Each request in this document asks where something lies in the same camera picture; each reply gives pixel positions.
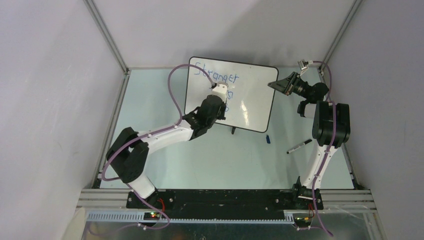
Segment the white whiteboard black frame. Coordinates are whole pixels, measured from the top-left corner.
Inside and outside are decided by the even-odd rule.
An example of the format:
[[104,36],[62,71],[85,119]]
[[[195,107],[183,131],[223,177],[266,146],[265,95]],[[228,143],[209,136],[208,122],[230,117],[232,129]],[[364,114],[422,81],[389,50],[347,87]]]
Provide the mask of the white whiteboard black frame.
[[192,56],[189,59],[184,113],[201,105],[211,93],[209,75],[227,88],[225,119],[218,124],[264,133],[268,129],[275,91],[268,86],[278,79],[274,66]]

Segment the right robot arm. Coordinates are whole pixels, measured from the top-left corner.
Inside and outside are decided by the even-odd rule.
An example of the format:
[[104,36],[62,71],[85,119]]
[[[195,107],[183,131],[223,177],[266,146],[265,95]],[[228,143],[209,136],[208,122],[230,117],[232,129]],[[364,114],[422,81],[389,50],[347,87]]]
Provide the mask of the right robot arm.
[[319,197],[323,175],[331,158],[351,134],[350,107],[344,103],[325,101],[330,89],[325,83],[309,85],[301,75],[292,72],[288,77],[268,83],[268,86],[286,96],[296,94],[303,97],[297,107],[302,118],[313,120],[312,141],[314,143],[306,170],[293,185],[291,204],[304,209]]

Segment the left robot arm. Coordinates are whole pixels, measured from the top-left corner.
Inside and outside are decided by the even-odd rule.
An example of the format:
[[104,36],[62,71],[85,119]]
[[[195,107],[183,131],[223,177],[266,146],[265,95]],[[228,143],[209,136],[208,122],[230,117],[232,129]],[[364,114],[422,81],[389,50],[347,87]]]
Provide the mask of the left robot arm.
[[153,208],[158,202],[157,189],[144,173],[149,155],[204,135],[217,120],[225,119],[225,109],[226,103],[222,98],[210,94],[176,125],[143,134],[127,127],[107,151],[105,167],[112,167],[117,179],[139,196],[138,201],[145,208]]

